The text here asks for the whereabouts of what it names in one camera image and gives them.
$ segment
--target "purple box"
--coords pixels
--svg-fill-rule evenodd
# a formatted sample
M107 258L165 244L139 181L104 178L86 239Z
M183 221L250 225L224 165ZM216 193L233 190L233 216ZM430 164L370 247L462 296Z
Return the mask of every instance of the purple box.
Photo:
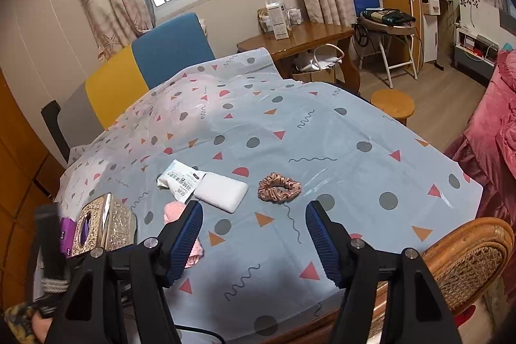
M74 222L70 218L61 218L61 236L59 238L59 245L61 252L66 258L71 257L73 248L73 237L75 235L75 229L77 222Z

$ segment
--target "metal screw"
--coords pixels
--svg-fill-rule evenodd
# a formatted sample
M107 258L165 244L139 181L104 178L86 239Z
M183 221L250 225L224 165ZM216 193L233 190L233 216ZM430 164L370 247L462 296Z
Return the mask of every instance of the metal screw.
M357 250L365 247L365 242L360 238L353 238L351 241L351 244L352 244L352 247L356 248Z
M146 248L154 248L158 245L158 240L156 238L147 238L144 240L144 245Z
M407 248L405 250L405 256L410 259L416 259L419 253L414 248Z
M100 247L97 247L97 248L93 248L91 251L90 251L90 255L93 257L93 258L99 258L102 254L104 253L104 250Z

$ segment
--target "pink bedding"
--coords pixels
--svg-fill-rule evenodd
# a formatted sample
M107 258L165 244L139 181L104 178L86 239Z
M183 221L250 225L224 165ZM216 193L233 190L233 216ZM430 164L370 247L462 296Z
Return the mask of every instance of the pink bedding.
M516 227L516 51L501 52L486 94L468 127L445 151L483 186L477 217L504 219ZM516 258L503 274L516 298Z

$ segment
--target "wooden stool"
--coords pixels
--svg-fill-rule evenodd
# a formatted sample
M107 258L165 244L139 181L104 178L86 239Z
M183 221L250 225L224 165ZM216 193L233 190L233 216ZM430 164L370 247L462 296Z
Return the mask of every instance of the wooden stool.
M414 114L416 108L410 95L398 90L376 91L371 95L371 104L395 118L404 126L407 125L407 118Z

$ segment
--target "white handle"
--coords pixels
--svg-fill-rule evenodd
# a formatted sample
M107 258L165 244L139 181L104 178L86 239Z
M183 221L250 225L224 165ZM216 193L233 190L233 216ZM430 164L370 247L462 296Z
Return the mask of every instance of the white handle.
M326 43L326 44L323 44L322 46L318 46L318 47L316 47L316 48L314 49L314 61L315 61L315 63L317 64L317 67L319 68L319 70L322 70L323 68L322 68L322 66L319 64L319 60L317 60L317 55L315 54L315 52L316 52L319 48L321 48L321 47L323 47L323 46L331 46L331 47L334 47L334 48L335 48L335 50L338 50L339 52L341 52L341 55L342 55L342 56L341 56L341 57L339 57L339 58L338 58L336 61L334 61L333 63L337 63L339 60L344 59L344 52L343 52L341 49L339 49L339 47L335 46L335 44L329 44L329 43Z

